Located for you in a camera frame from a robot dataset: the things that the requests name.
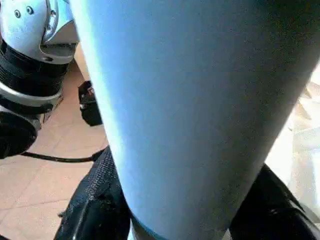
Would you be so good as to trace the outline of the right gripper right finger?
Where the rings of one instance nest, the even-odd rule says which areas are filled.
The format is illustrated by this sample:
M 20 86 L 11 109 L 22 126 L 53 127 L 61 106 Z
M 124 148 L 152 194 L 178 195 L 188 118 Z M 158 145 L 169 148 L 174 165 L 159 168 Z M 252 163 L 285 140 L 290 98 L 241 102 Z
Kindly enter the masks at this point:
M 288 187 L 261 168 L 229 227 L 233 240 L 318 240 L 320 230 Z

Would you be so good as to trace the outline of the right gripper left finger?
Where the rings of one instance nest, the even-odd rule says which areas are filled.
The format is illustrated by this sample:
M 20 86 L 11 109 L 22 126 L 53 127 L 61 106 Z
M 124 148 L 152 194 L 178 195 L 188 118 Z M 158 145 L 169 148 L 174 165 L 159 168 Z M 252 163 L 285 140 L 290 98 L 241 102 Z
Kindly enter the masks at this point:
M 56 240 L 126 240 L 130 211 L 109 147 L 99 152 L 62 213 Z

